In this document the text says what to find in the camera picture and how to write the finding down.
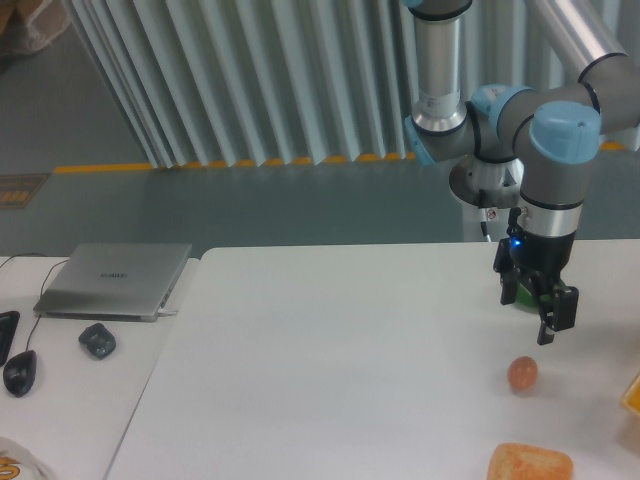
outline silver laptop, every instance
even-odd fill
[[[33,308],[40,315],[154,321],[189,254],[189,244],[82,244]]]

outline yellow stripe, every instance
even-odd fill
[[[56,167],[53,173],[95,173],[95,172],[132,172],[152,170],[149,163],[116,163],[113,165],[78,165],[71,167]]]
[[[324,159],[322,163],[347,163],[347,157],[342,155],[333,155]]]
[[[405,158],[406,160],[414,160],[415,155],[409,152]],[[383,158],[378,157],[373,153],[362,153],[356,158],[356,162],[380,162],[380,161],[398,161],[400,155],[397,153],[389,153]],[[332,155],[324,159],[322,163],[327,164],[343,164],[349,163],[347,157],[343,155]],[[281,158],[269,158],[263,165],[274,167],[283,166],[284,160]],[[313,159],[311,157],[298,157],[291,161],[291,165],[313,165]],[[253,160],[243,159],[238,160],[234,167],[240,168],[253,168],[256,167],[256,163]],[[214,160],[209,164],[203,166],[199,162],[189,162],[185,165],[175,166],[172,168],[161,167],[161,170],[197,170],[200,168],[227,168],[228,165],[224,160]],[[56,167],[53,173],[100,173],[100,172],[135,172],[135,171],[148,171],[153,170],[153,167],[149,163],[115,163],[110,165],[72,165]]]
[[[626,150],[627,147],[618,142],[604,142],[600,145],[600,150]]]
[[[294,158],[291,161],[292,165],[313,165],[313,160],[311,160],[311,157],[298,157],[298,158]]]

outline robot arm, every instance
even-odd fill
[[[493,192],[493,204],[510,203],[508,237],[499,242],[494,262],[501,303],[513,303],[524,288],[538,308],[543,345],[575,323],[578,290],[566,286],[560,273],[571,254],[599,135],[640,121],[640,72],[588,0],[525,2],[576,83],[546,92],[486,86],[462,103],[460,21],[471,1],[404,0],[415,17],[420,65],[420,98],[405,126],[416,155],[426,161],[469,155],[468,168],[493,169],[498,181],[513,162],[524,165],[516,198],[500,185],[476,186],[466,198],[452,189],[479,207],[486,192]]]

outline gray floor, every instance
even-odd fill
[[[0,174],[143,162],[75,33],[0,74]],[[0,211],[0,255],[69,255],[81,242],[219,246],[458,242],[451,162],[52,175],[23,210]],[[579,238],[640,238],[640,164],[597,159]]]

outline bread roll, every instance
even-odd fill
[[[562,452],[502,443],[491,456],[487,480],[570,480],[573,462]]]

